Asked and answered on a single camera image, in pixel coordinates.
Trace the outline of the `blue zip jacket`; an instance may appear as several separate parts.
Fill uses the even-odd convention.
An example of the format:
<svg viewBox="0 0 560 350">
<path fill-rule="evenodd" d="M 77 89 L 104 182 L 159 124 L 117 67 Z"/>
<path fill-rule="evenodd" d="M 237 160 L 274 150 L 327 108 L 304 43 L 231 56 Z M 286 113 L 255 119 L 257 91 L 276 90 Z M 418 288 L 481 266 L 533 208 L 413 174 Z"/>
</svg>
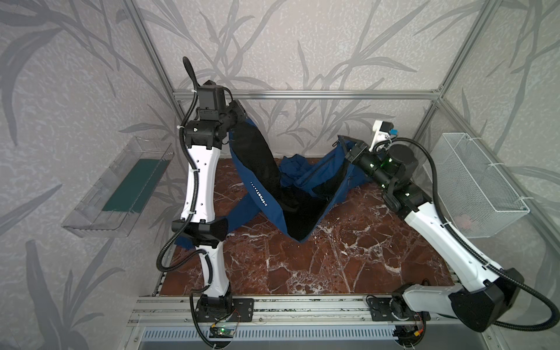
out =
<svg viewBox="0 0 560 350">
<path fill-rule="evenodd" d="M 227 233 L 265 214 L 282 233 L 304 242 L 348 192 L 367 182 L 365 173 L 351 165 L 338 142 L 318 163 L 301 155 L 276 163 L 268 143 L 252 120 L 246 119 L 229 133 L 230 151 L 247 194 L 228 213 Z M 180 236 L 176 245 L 190 248 Z"/>
</svg>

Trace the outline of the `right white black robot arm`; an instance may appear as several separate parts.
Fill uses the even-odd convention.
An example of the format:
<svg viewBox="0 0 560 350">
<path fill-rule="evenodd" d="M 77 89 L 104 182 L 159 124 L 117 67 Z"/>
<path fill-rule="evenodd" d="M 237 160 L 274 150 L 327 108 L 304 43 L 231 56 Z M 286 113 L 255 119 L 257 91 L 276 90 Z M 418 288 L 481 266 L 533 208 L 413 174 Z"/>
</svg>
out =
<svg viewBox="0 0 560 350">
<path fill-rule="evenodd" d="M 559 308 L 551 300 L 527 286 L 516 269 L 505 270 L 484 255 L 445 218 L 436 179 L 432 195 L 412 182 L 419 161 L 411 147 L 427 151 L 420 143 L 396 137 L 370 147 L 364 141 L 340 136 L 338 144 L 347 163 L 357 166 L 382 189 L 386 207 L 420 233 L 459 278 L 452 287 L 403 287 L 399 293 L 410 310 L 456 318 L 475 332 L 483 332 L 492 325 L 521 332 L 539 332 L 558 325 Z M 520 291 L 546 305 L 551 316 L 536 325 L 500 321 Z"/>
</svg>

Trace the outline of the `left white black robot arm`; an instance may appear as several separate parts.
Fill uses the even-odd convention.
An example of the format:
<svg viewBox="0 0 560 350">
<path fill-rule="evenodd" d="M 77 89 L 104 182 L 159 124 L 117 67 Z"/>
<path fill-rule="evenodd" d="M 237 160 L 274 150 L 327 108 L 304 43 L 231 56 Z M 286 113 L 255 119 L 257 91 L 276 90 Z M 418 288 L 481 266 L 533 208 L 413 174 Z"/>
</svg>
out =
<svg viewBox="0 0 560 350">
<path fill-rule="evenodd" d="M 228 223 L 225 218 L 216 217 L 214 185 L 223 141 L 231 130 L 246 121 L 247 113 L 228 88 L 211 80 L 200 84 L 190 60 L 183 58 L 182 62 L 194 90 L 190 108 L 178 127 L 179 145 L 188 161 L 187 193 L 182 217 L 174 221 L 174 234 L 160 250 L 156 267 L 168 273 L 199 257 L 204 287 L 192 292 L 200 296 L 197 309 L 229 314 L 233 297 L 223 255 Z M 195 252 L 173 265 L 164 265 L 163 258 L 180 236 L 191 240 Z"/>
</svg>

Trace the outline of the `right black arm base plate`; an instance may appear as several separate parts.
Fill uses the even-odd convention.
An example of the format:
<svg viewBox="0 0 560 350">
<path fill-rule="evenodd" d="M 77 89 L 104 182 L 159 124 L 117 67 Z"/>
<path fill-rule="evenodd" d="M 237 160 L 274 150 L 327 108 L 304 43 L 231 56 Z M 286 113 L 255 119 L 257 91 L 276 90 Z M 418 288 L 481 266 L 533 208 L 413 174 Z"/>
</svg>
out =
<svg viewBox="0 0 560 350">
<path fill-rule="evenodd" d="M 412 311 L 402 297 L 367 295 L 365 302 L 373 321 L 430 321 L 427 312 Z"/>
</svg>

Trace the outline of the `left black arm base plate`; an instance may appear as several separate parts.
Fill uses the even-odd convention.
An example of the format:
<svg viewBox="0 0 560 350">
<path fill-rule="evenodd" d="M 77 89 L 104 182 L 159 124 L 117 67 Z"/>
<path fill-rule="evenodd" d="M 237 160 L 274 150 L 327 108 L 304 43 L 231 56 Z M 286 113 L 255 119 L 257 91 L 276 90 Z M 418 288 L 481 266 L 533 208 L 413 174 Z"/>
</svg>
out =
<svg viewBox="0 0 560 350">
<path fill-rule="evenodd" d="M 203 295 L 196 304 L 198 322 L 252 322 L 255 310 L 253 298 L 212 298 Z"/>
</svg>

